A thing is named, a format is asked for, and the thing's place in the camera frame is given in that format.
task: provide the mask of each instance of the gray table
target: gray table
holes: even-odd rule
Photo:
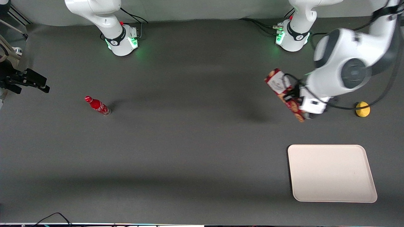
[[[321,19],[313,29],[366,20]],[[287,53],[247,21],[143,28],[140,48],[126,57],[114,56],[95,26],[29,28],[21,65],[46,76],[51,90],[24,87],[1,109],[1,221],[62,212],[98,223],[404,225],[403,77],[367,118],[332,109],[299,123],[263,79],[276,67],[311,71],[309,45]],[[376,99],[390,71],[340,104]],[[86,95],[112,107],[111,116],[93,111]],[[362,145],[378,200],[296,201],[291,144]]]

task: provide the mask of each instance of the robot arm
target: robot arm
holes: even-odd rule
[[[317,12],[314,7],[334,5],[343,0],[289,0],[295,8],[293,18],[287,19],[278,25],[285,27],[280,34],[276,44],[291,52],[300,50],[306,44],[309,37],[309,30],[317,19]]]
[[[369,34],[340,28],[320,40],[316,69],[300,88],[301,110],[321,114],[330,98],[359,89],[394,62],[402,39],[398,5],[399,0],[389,0],[374,12]]]
[[[128,55],[138,47],[136,28],[121,25],[112,14],[121,8],[121,0],[65,0],[65,4],[70,12],[97,26],[105,36],[108,48],[117,56]]]

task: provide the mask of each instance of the white tray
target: white tray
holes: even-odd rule
[[[359,145],[291,145],[293,196],[301,202],[377,200],[365,149]]]

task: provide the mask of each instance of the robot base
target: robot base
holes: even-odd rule
[[[296,52],[302,49],[302,47],[307,43],[310,33],[306,37],[302,36],[300,41],[296,41],[293,36],[288,33],[287,29],[285,29],[287,28],[289,22],[290,20],[287,19],[281,23],[278,23],[278,25],[284,27],[284,30],[278,34],[275,43],[286,51]]]
[[[108,48],[117,56],[125,56],[130,54],[134,49],[138,48],[137,30],[135,27],[129,25],[123,25],[126,30],[125,38],[120,42],[118,46],[113,46],[108,43]]]

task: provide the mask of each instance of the red bottle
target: red bottle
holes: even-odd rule
[[[108,116],[111,113],[111,110],[108,108],[108,106],[106,106],[98,99],[93,99],[90,96],[86,96],[84,100],[86,100],[86,102],[90,104],[91,108],[95,109],[104,116]]]

